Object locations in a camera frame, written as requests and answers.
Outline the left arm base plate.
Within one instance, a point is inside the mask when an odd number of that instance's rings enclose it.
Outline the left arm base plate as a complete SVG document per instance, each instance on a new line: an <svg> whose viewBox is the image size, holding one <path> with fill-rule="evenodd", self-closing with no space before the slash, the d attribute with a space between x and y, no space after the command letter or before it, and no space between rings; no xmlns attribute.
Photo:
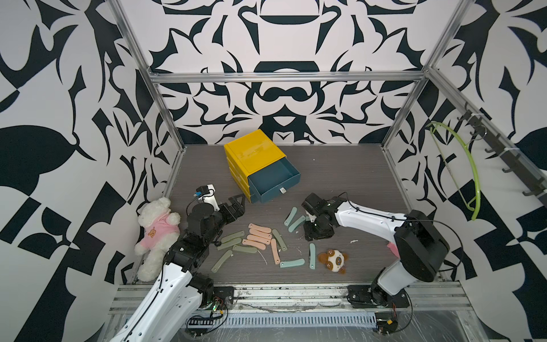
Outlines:
<svg viewBox="0 0 547 342"><path fill-rule="evenodd" d="M223 309L225 304L233 303L234 292L233 286L209 286L202 293L200 308L214 312Z"/></svg>

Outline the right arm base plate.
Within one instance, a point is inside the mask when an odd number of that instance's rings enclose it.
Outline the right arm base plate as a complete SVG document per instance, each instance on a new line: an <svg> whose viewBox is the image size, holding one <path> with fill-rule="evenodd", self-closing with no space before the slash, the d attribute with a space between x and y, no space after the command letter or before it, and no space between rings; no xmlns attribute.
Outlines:
<svg viewBox="0 0 547 342"><path fill-rule="evenodd" d="M377 285L349 285L347 291L346 299L354 309L406 309L411 306L403 290L392 296Z"/></svg>

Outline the yellow teal drawer cabinet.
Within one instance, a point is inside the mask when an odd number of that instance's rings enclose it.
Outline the yellow teal drawer cabinet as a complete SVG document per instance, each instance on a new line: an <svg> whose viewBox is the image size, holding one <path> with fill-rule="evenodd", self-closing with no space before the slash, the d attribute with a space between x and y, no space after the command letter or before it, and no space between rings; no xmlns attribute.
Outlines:
<svg viewBox="0 0 547 342"><path fill-rule="evenodd" d="M260 129L224 145L232 178L252 202L250 176L286 157Z"/></svg>

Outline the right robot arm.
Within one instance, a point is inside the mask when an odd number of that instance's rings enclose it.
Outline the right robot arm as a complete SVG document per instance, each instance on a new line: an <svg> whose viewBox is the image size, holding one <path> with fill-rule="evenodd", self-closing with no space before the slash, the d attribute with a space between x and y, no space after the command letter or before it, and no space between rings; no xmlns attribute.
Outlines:
<svg viewBox="0 0 547 342"><path fill-rule="evenodd" d="M450 251L450 245L422 212L389 213L363 207L342 196L322 199L311 193L302 203L311 216L304 224L311 242L329 239L338 227L357 229L395 245L398 260L382 269L366 290L361 306L386 307L417 282L433 282Z"/></svg>

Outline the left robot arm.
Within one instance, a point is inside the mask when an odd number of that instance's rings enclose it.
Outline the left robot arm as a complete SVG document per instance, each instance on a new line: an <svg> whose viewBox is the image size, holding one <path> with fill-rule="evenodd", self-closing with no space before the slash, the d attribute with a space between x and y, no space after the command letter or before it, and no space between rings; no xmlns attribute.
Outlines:
<svg viewBox="0 0 547 342"><path fill-rule="evenodd" d="M200 307L213 298L213 281L197 271L222 229L245 213L243 194L218 207L201 202L187 216L187 229L168 250L160 275L112 341L170 341Z"/></svg>

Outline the teal folding knife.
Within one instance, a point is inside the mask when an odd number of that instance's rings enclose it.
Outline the teal folding knife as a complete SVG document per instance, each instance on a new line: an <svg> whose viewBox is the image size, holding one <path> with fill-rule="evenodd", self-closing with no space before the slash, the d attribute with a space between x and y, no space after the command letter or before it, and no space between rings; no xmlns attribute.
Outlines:
<svg viewBox="0 0 547 342"><path fill-rule="evenodd" d="M294 268L294 267L298 267L298 266L303 266L303 265L305 265L305 263L306 263L305 259L300 258L300 259L295 259L295 260L290 260L290 261L281 261L279 266L282 269L286 269L286 268Z"/></svg>
<svg viewBox="0 0 547 342"><path fill-rule="evenodd" d="M289 214L287 215L286 219L283 222L283 224L286 227L288 227L292 223L292 221L295 218L297 212L298 212L298 208L297 207L292 207L291 211L289 212Z"/></svg>
<svg viewBox="0 0 547 342"><path fill-rule="evenodd" d="M291 223L291 225L289 226L289 229L288 231L289 232L294 232L297 228L299 228L300 226L302 226L306 221L307 221L307 217L306 216L301 216L300 218L298 218L296 221L294 221L293 223Z"/></svg>
<svg viewBox="0 0 547 342"><path fill-rule="evenodd" d="M309 244L309 268L316 269L316 245L314 243Z"/></svg>

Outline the teal drawer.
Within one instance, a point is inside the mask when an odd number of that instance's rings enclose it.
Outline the teal drawer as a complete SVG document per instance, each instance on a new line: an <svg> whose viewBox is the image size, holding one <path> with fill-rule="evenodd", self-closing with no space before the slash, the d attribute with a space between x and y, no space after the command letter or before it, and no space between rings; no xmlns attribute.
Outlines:
<svg viewBox="0 0 547 342"><path fill-rule="evenodd" d="M248 177L251 203L267 203L287 192L301 180L300 172L282 158Z"/></svg>

